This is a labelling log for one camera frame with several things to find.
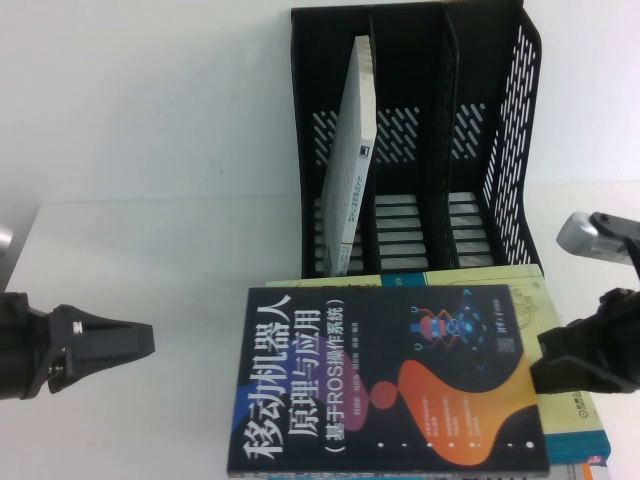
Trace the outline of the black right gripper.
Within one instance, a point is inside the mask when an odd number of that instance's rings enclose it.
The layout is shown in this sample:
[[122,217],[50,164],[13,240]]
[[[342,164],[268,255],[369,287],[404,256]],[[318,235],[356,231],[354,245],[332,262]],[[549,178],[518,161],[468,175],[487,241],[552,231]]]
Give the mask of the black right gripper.
[[616,288],[600,302],[599,313],[538,336],[544,358],[531,367],[537,393],[627,394],[639,385],[639,293]]

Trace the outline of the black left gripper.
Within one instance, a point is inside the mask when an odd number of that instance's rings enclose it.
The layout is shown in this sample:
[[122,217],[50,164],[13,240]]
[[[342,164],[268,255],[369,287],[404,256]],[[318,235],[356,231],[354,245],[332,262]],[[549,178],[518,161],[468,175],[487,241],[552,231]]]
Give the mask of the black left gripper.
[[52,394],[98,372],[123,365],[126,357],[155,352],[153,327],[99,317],[61,305],[49,315],[52,344],[63,348],[51,364],[48,319],[25,293],[1,294],[1,399],[36,397],[47,381]]

